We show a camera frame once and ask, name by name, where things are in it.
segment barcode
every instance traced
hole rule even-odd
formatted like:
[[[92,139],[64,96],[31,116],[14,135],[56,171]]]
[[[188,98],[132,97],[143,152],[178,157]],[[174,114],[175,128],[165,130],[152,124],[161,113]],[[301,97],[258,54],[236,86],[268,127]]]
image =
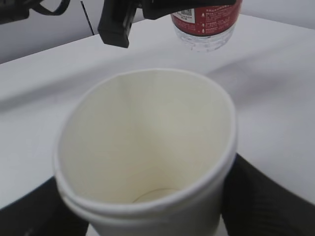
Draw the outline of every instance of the barcode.
[[[182,15],[192,16],[192,9],[181,11]]]

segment table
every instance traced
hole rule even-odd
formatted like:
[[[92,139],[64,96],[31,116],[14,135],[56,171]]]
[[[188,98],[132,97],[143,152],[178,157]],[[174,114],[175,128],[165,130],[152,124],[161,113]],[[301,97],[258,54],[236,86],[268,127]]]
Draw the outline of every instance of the table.
[[[53,175],[56,135],[86,90],[150,67],[194,71],[221,84],[238,112],[238,152],[315,204],[315,30],[241,15],[227,45],[195,53],[167,16],[134,24],[129,38],[128,50],[96,35],[0,65],[0,208]]]

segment paper cup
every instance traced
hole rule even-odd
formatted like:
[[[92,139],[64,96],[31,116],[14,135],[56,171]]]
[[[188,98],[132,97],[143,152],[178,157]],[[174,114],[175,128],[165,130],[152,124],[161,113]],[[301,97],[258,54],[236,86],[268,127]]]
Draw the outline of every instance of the paper cup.
[[[65,203],[101,236],[208,236],[235,154],[228,94],[198,74],[150,69],[84,96],[54,167]]]

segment plastic bottle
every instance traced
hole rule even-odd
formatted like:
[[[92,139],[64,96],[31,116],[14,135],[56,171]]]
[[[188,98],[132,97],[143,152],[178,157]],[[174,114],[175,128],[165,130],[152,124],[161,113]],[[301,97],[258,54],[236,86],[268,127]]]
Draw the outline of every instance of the plastic bottle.
[[[208,6],[173,13],[177,36],[192,50],[214,51],[231,38],[242,0],[234,5]]]

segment bottle label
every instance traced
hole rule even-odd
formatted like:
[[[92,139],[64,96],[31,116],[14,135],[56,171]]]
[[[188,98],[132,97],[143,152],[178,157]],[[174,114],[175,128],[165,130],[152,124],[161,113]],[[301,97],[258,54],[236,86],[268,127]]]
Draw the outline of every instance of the bottle label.
[[[207,6],[171,14],[174,25],[195,36],[211,36],[232,27],[240,14],[242,0],[234,5]]]

